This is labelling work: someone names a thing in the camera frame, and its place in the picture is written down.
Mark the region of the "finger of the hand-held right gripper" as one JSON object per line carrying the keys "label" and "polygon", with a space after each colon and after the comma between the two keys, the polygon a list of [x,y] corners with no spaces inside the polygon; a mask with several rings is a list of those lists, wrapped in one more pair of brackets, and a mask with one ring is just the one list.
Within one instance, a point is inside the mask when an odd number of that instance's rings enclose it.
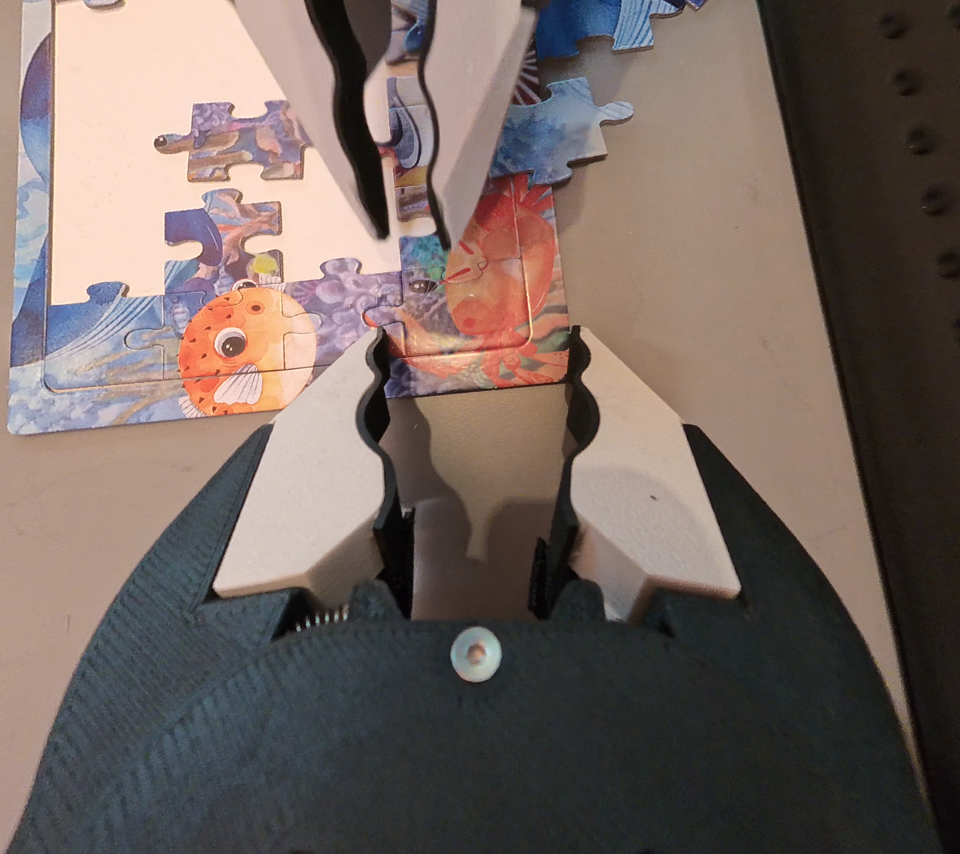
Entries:
{"label": "finger of the hand-held right gripper", "polygon": [[428,185],[440,244],[456,246],[497,151],[535,12],[522,0],[430,0],[421,79],[437,136]]}
{"label": "finger of the hand-held right gripper", "polygon": [[345,0],[233,0],[313,147],[372,236],[390,234],[365,114],[368,65]]}

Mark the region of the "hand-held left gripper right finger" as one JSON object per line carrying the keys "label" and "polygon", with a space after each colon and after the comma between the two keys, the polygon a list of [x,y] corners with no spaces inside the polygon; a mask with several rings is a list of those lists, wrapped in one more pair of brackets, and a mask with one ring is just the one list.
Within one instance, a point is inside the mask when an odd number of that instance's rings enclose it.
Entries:
{"label": "hand-held left gripper right finger", "polygon": [[564,461],[551,524],[551,605],[575,576],[607,620],[659,588],[732,599],[740,581],[678,414],[587,328],[571,329]]}

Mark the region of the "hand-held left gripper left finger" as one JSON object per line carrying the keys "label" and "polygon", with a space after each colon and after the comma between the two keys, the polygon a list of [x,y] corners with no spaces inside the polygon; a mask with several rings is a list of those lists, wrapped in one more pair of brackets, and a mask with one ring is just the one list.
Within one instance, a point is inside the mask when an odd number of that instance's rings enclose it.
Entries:
{"label": "hand-held left gripper left finger", "polygon": [[271,422],[213,580],[219,596],[300,587],[346,600],[382,569],[374,524],[384,468],[359,421],[382,340],[379,330],[364,334]]}

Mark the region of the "purple coral puzzle piece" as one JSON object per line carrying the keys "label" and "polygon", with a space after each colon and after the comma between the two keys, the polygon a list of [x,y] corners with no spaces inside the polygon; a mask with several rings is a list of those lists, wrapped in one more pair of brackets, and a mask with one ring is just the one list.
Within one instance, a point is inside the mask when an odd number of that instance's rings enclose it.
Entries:
{"label": "purple coral puzzle piece", "polygon": [[234,116],[229,102],[193,105],[191,130],[157,136],[153,147],[162,154],[188,154],[191,183],[226,181],[237,164],[258,164],[261,178],[302,179],[306,131],[286,100],[269,100],[260,116]]}
{"label": "purple coral puzzle piece", "polygon": [[164,214],[164,239],[170,246],[198,242],[198,256],[168,260],[164,268],[167,295],[200,292],[216,297],[250,281],[258,285],[282,282],[282,253],[273,249],[250,253],[247,239],[277,236],[282,230],[279,202],[247,203],[235,188],[211,190],[203,207]]}

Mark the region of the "pale blue white puzzle piece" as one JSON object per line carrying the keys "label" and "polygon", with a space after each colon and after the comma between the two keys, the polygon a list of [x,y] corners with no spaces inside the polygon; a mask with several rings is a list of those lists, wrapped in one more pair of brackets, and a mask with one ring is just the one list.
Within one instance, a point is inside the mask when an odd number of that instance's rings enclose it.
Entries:
{"label": "pale blue white puzzle piece", "polygon": [[571,163],[606,155],[600,126],[634,113],[627,101],[596,105],[583,76],[552,82],[548,90],[541,102],[510,105],[489,177],[530,173],[534,185],[565,182]]}

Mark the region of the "sea animal jigsaw puzzle tray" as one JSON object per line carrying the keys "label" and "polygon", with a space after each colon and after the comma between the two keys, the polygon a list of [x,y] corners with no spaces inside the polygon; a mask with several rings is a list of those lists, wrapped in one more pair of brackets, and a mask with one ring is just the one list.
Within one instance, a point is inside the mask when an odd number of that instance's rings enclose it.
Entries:
{"label": "sea animal jigsaw puzzle tray", "polygon": [[[286,101],[228,0],[23,0],[19,171],[7,428],[30,437],[274,412],[376,324],[390,396],[558,383],[568,315],[552,186],[486,180],[446,253],[428,208],[435,126],[417,60],[386,67],[381,159],[390,238],[349,210],[311,144],[301,179],[234,164],[191,183],[188,154],[154,140],[191,130],[193,105],[253,118]],[[278,202],[282,281],[216,297],[167,294],[168,211],[235,189]]]}

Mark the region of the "pale blue striped puzzle piece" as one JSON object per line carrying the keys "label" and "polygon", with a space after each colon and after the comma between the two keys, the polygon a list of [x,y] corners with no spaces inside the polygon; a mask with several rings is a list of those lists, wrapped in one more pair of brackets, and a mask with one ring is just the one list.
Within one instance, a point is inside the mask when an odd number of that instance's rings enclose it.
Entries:
{"label": "pale blue striped puzzle piece", "polygon": [[430,19],[430,0],[391,0],[390,44],[386,62],[396,65],[420,56]]}

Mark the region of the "blue puzzle piece striped end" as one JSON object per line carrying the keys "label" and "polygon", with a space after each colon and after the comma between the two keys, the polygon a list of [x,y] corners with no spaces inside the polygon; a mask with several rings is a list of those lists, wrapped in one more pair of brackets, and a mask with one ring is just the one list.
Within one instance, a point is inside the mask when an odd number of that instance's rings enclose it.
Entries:
{"label": "blue puzzle piece striped end", "polygon": [[580,40],[607,36],[616,52],[654,45],[653,17],[674,16],[685,0],[549,0],[539,12],[535,45],[542,58],[579,56]]}

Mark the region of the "black perforated chair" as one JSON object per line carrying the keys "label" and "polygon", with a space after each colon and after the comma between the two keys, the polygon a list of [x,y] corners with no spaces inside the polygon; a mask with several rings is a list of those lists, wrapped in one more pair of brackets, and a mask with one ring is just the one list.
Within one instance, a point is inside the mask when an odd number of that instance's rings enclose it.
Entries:
{"label": "black perforated chair", "polygon": [[943,847],[959,818],[959,0],[759,0]]}

